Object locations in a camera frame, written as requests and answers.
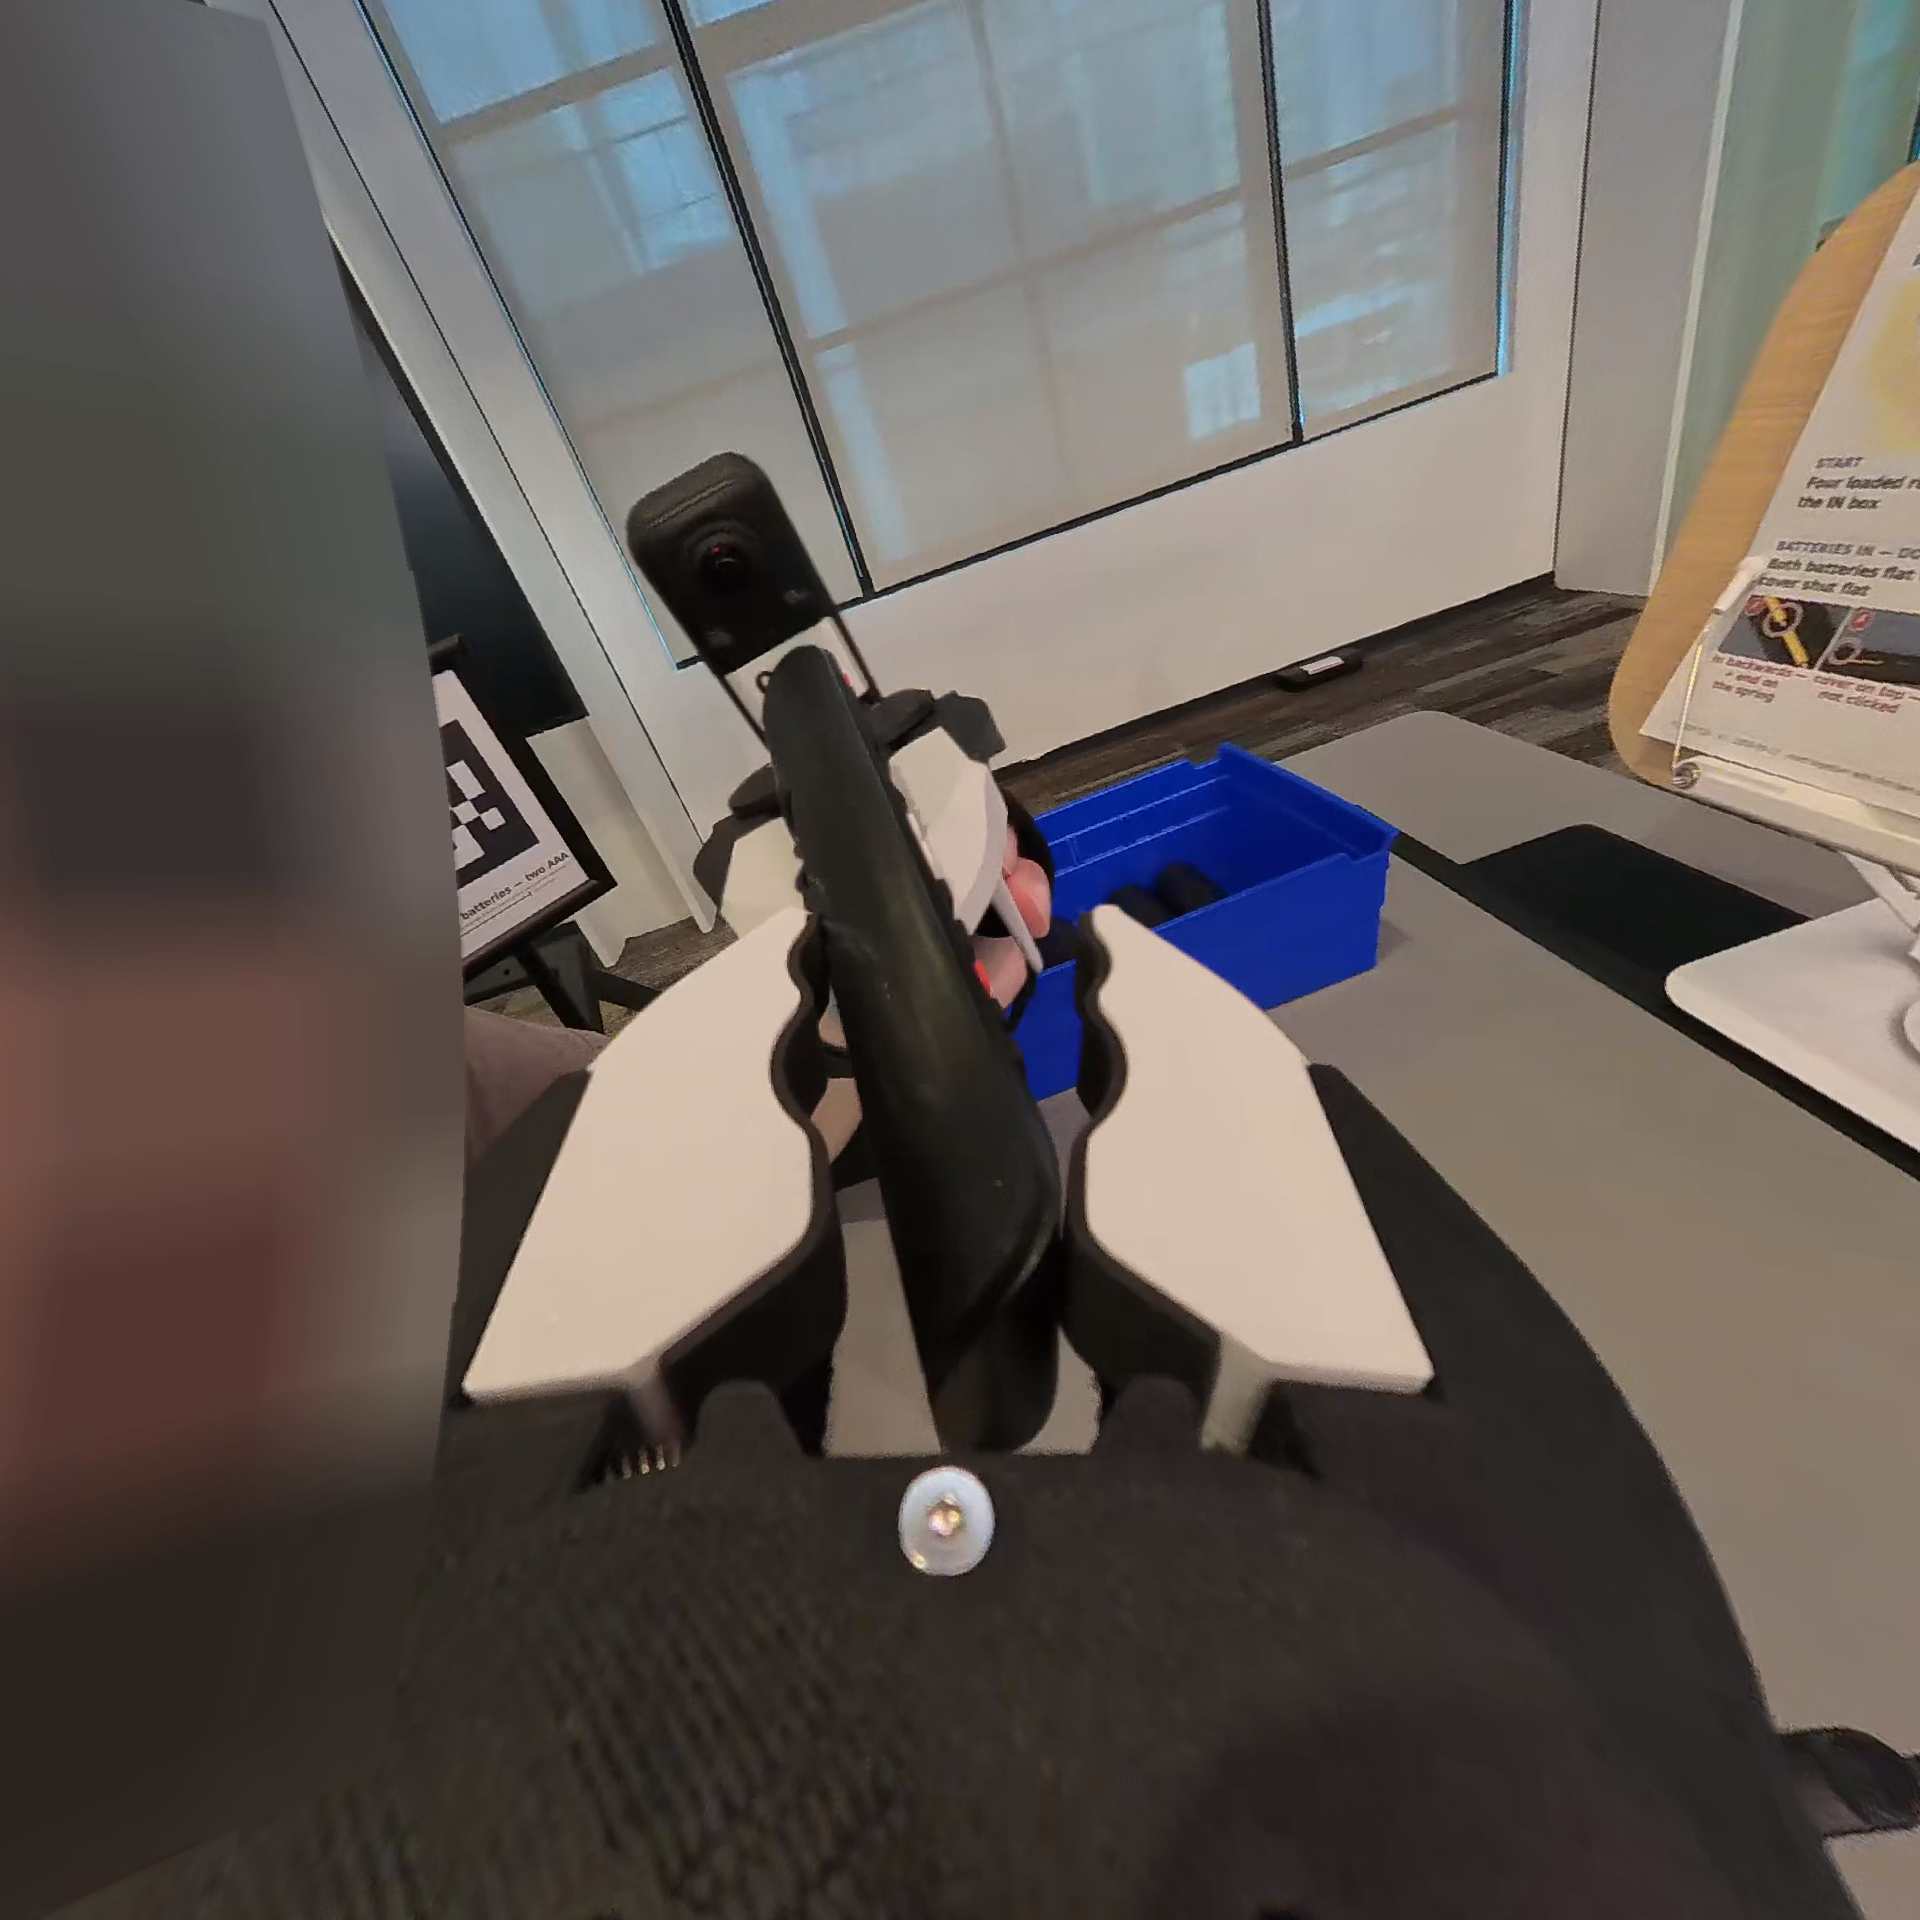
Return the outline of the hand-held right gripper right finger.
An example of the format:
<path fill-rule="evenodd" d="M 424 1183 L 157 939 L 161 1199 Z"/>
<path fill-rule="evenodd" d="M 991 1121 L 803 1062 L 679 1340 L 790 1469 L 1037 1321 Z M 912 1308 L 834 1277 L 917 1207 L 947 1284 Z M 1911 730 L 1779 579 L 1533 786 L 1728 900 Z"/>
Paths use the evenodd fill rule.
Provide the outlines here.
<path fill-rule="evenodd" d="M 1189 1390 L 1251 1446 L 1273 1390 L 1421 1396 L 1435 1370 L 1309 1059 L 1272 1014 L 1120 909 L 1080 929 L 1064 1334 L 1103 1390 Z"/>

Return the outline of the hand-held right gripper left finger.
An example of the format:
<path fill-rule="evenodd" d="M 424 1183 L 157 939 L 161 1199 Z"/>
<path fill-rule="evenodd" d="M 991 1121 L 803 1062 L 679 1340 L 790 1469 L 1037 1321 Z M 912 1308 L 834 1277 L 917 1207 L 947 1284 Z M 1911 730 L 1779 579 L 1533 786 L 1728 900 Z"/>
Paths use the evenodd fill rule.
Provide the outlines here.
<path fill-rule="evenodd" d="M 779 909 L 613 1038 L 471 1348 L 471 1404 L 611 1393 L 678 1449 L 723 1385 L 825 1390 L 843 1233 L 815 1122 L 823 1010 L 823 933 Z"/>

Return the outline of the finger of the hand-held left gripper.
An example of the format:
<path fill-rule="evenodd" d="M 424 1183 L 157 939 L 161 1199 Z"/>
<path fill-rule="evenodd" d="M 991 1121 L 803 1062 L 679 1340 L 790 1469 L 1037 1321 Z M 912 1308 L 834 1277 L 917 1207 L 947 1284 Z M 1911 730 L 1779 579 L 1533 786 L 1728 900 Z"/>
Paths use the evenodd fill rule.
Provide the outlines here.
<path fill-rule="evenodd" d="M 729 812 L 698 852 L 698 882 L 735 939 L 790 909 L 803 909 L 803 865 L 778 805 Z"/>
<path fill-rule="evenodd" d="M 974 939 L 991 911 L 1005 857 L 1023 852 L 1007 795 L 991 765 L 943 730 L 896 749 L 896 786 L 930 871 L 947 886 L 957 926 Z"/>

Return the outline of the blue plastic bin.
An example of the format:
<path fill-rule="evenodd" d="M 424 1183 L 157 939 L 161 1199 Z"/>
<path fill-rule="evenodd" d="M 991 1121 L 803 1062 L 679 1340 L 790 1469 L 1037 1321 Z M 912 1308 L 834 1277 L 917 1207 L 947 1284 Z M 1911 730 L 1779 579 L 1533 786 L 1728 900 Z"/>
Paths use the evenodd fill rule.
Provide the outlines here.
<path fill-rule="evenodd" d="M 1047 845 L 1047 970 L 1015 1043 L 1033 1095 L 1078 1083 L 1080 922 L 1128 882 L 1187 862 L 1232 899 L 1157 930 L 1265 1010 L 1370 971 L 1378 961 L 1393 825 L 1277 762 L 1224 747 L 1054 806 L 1024 830 Z"/>

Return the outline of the person's left hand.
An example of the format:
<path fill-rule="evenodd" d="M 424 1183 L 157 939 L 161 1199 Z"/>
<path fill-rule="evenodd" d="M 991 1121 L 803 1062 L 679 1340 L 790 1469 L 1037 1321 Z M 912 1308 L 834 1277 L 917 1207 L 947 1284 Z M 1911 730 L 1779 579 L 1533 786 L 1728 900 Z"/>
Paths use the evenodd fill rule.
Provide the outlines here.
<path fill-rule="evenodd" d="M 974 935 L 974 971 L 1005 1013 L 1045 973 L 1042 942 L 1051 929 L 1051 889 L 1042 865 L 1009 852 L 991 899 L 991 911 Z"/>

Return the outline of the person's grey shirt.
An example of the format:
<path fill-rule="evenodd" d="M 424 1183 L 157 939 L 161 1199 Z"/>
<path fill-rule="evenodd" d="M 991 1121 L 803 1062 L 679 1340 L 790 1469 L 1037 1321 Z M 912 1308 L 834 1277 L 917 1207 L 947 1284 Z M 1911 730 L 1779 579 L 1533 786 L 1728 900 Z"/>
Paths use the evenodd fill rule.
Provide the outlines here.
<path fill-rule="evenodd" d="M 479 1162 L 561 1078 L 586 1071 L 608 1046 L 591 1028 L 465 1007 L 465 1189 Z"/>

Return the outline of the black framed marker sign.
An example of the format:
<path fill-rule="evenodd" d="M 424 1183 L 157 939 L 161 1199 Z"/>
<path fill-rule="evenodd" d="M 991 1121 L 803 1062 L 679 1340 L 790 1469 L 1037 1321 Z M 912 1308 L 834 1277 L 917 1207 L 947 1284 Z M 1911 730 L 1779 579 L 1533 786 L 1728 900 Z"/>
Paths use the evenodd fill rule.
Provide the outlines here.
<path fill-rule="evenodd" d="M 616 886 L 606 860 L 529 739 L 467 681 L 465 647 L 429 653 L 448 786 L 465 975 L 573 922 Z"/>

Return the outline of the large glass window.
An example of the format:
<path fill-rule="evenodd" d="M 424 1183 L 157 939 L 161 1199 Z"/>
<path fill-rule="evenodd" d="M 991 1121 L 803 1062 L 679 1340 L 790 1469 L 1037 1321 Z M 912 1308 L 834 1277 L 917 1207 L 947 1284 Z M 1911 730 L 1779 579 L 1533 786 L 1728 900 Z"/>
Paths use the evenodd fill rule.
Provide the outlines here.
<path fill-rule="evenodd" d="M 757 462 L 867 599 L 1493 378 L 1495 2 L 389 2 L 606 515 Z"/>

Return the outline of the instruction sheet on stand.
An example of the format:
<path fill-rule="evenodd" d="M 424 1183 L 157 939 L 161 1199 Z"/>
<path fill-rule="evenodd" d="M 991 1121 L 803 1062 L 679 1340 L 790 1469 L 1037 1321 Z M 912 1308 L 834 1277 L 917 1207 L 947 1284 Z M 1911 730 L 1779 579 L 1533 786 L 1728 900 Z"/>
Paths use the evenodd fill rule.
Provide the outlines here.
<path fill-rule="evenodd" d="M 1841 857 L 1865 900 L 1722 948 L 1665 999 L 1919 1148 L 1919 170 L 1799 273 L 1610 693 L 1629 770 Z"/>

